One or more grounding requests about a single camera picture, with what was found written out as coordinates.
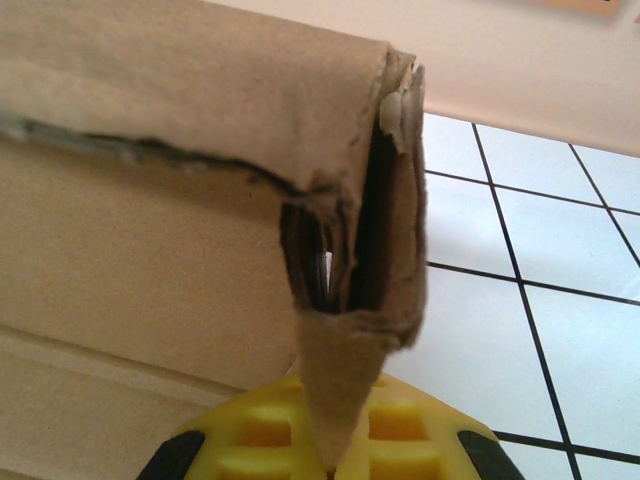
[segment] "white wall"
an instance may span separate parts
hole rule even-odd
[[[428,111],[640,156],[640,0],[612,20],[529,0],[216,1],[418,54]]]

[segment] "yellow plastic object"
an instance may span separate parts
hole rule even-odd
[[[163,468],[162,465],[171,462],[176,464],[178,458],[184,464],[183,473],[166,478],[522,479],[513,464],[509,464],[506,455],[503,455],[491,430],[435,398],[387,375],[383,375],[373,388],[353,442],[335,472],[324,470],[316,451],[303,387],[297,375],[287,376],[278,382],[236,397],[184,425],[175,432],[174,439],[194,432],[196,436],[198,432],[201,435],[201,444],[192,450],[183,449],[193,453],[190,458],[187,458],[189,454],[173,453],[173,460],[156,459],[155,466],[150,467],[154,462],[152,459],[147,465],[148,475],[145,477],[143,472],[138,478],[165,478],[158,476],[157,472]],[[471,435],[472,444],[477,439],[480,439],[481,443],[463,446],[460,432]],[[489,450],[478,447],[485,444],[489,445]],[[473,455],[469,453],[469,445],[475,452]],[[498,460],[491,458],[491,455],[496,453],[496,448],[501,452],[498,455],[501,458]]]

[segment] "tile grout line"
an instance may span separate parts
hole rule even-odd
[[[492,278],[494,280],[502,280],[505,282],[518,283],[518,280],[515,277],[500,275],[498,273],[483,272],[482,270],[473,270],[471,268],[458,267],[456,265],[449,265],[445,263],[438,263],[438,262],[431,262],[431,261],[427,262],[427,265],[429,267],[438,268],[441,270],[450,270],[452,272],[466,273],[468,275],[476,275],[478,277],[486,277],[486,278]],[[547,290],[555,290],[557,292],[570,293],[572,295],[580,295],[583,297],[597,298],[599,300],[606,300],[609,302],[616,302],[616,303],[624,303],[626,305],[634,305],[636,307],[640,307],[640,301],[632,300],[629,298],[614,297],[612,295],[605,295],[603,293],[589,292],[587,290],[578,290],[575,288],[562,287],[560,285],[553,285],[550,283],[535,282],[533,280],[522,279],[521,281],[522,283],[524,283],[529,287],[544,288]]]
[[[571,439],[569,437],[569,430],[567,429],[567,425],[564,420],[564,415],[562,414],[562,409],[560,408],[560,401],[558,399],[558,395],[556,393],[555,387],[553,385],[553,380],[551,378],[551,371],[549,369],[549,365],[547,363],[546,356],[544,354],[544,350],[542,348],[542,341],[540,339],[540,335],[538,334],[538,328],[536,327],[535,320],[533,318],[533,311],[531,310],[531,305],[529,304],[529,298],[527,296],[527,292],[525,289],[525,284],[522,281],[522,276],[520,274],[520,267],[518,266],[518,260],[516,258],[515,250],[513,248],[513,244],[511,243],[511,237],[509,235],[509,230],[507,229],[507,223],[504,218],[504,214],[502,212],[502,207],[500,206],[500,199],[498,198],[498,192],[496,190],[496,186],[493,184],[493,179],[491,177],[491,170],[489,169],[489,163],[484,153],[484,148],[482,147],[482,141],[480,140],[480,135],[478,133],[478,128],[475,123],[471,124],[473,128],[473,134],[476,138],[476,143],[478,145],[478,151],[480,152],[480,158],[482,159],[482,164],[484,166],[485,173],[487,174],[487,180],[489,182],[489,188],[491,190],[491,195],[493,197],[493,201],[495,203],[496,211],[498,214],[498,219],[500,220],[500,226],[502,227],[502,233],[504,235],[504,240],[507,244],[507,250],[509,251],[509,257],[511,258],[511,264],[513,266],[513,271],[516,276],[516,281],[518,284],[518,288],[520,290],[520,297],[522,299],[522,303],[524,306],[525,313],[527,315],[527,321],[529,322],[529,329],[531,330],[531,336],[533,338],[533,343],[536,348],[536,352],[538,354],[538,361],[540,362],[540,368],[542,369],[542,375],[544,377],[544,381],[547,385],[547,392],[549,393],[549,398],[551,400],[551,405],[553,406],[553,411],[556,416],[556,422],[558,423],[558,428],[560,430],[560,435],[562,437],[562,441],[565,445],[565,451],[567,454],[567,459],[569,460],[569,466],[571,467],[571,473],[573,474],[574,480],[582,480],[582,475],[580,474],[580,468],[578,467],[578,461],[576,459],[575,452],[573,450],[573,445],[571,444]]]
[[[615,215],[613,214],[613,212],[609,208],[609,204],[604,199],[604,196],[600,192],[600,189],[596,185],[596,182],[593,180],[593,177],[589,173],[589,170],[587,169],[587,166],[582,161],[582,158],[580,158],[580,155],[578,155],[578,152],[576,151],[575,147],[573,145],[571,145],[571,144],[568,144],[568,145],[569,145],[569,148],[571,149],[571,151],[573,152],[573,156],[576,157],[576,160],[580,164],[580,168],[582,168],[582,171],[587,176],[587,179],[589,180],[589,183],[591,184],[591,187],[593,187],[593,189],[596,192],[596,195],[598,195],[598,198],[602,202],[602,205],[604,205],[604,208],[607,211],[607,214],[609,214],[609,218],[613,222],[613,225],[616,227],[616,230],[618,230],[618,233],[620,234],[620,237],[622,237],[622,241],[624,242],[624,244],[629,249],[629,253],[631,254],[633,259],[635,260],[636,265],[638,266],[638,268],[640,268],[640,258],[638,258],[638,254],[633,249],[633,245],[631,245],[631,242],[629,242],[629,239],[627,238],[627,236],[625,235],[624,231],[622,230],[622,227],[618,223],[618,220],[616,219]]]
[[[528,445],[530,447],[545,448],[547,450],[565,451],[564,443],[556,440],[547,440],[544,438],[530,437],[528,435],[519,435],[517,433],[493,432],[500,441],[517,443],[519,445]],[[613,460],[616,462],[630,463],[640,465],[640,456],[631,453],[616,452],[603,448],[585,447],[583,445],[573,445],[575,453],[586,455],[589,457],[597,457],[605,460]]]
[[[430,169],[425,169],[424,173],[428,173],[430,175],[436,175],[438,177],[450,178],[452,180],[460,180],[462,182],[469,182],[469,183],[475,183],[477,185],[489,186],[489,182],[487,182],[486,180],[478,180],[476,178],[462,177],[460,175],[454,175],[451,173],[439,172],[439,171],[430,170]],[[626,213],[628,215],[634,215],[634,216],[640,217],[640,212],[635,212],[633,210],[626,210],[624,208],[598,205],[597,203],[586,202],[584,200],[576,200],[575,198],[561,197],[559,195],[551,195],[549,193],[535,192],[533,190],[527,190],[526,188],[511,187],[509,185],[503,185],[501,183],[494,183],[493,185],[496,188],[500,188],[502,190],[510,190],[512,192],[526,193],[527,195],[534,195],[536,197],[543,197],[543,198],[549,198],[551,200],[559,200],[562,202],[575,203],[577,205],[584,205],[585,207],[609,209],[613,212]]]

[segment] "brown paper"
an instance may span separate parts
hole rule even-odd
[[[289,368],[295,330],[335,466],[422,320],[412,62],[194,1],[3,1],[0,322],[240,388]]]

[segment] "cardboard flap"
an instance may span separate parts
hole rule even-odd
[[[413,60],[192,0],[3,0],[0,132],[248,169],[282,194],[302,378],[330,467],[387,354],[422,320],[424,73]]]

